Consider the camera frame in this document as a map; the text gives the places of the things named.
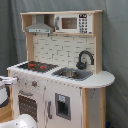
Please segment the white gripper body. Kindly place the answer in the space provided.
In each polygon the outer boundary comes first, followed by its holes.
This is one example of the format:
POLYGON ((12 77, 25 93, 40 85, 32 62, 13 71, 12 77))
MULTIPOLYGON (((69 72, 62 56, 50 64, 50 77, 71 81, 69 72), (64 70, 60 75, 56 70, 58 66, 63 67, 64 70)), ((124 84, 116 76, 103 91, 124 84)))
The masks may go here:
POLYGON ((11 86, 16 83, 17 83, 16 78, 0 76, 0 88, 4 88, 6 86, 11 86))

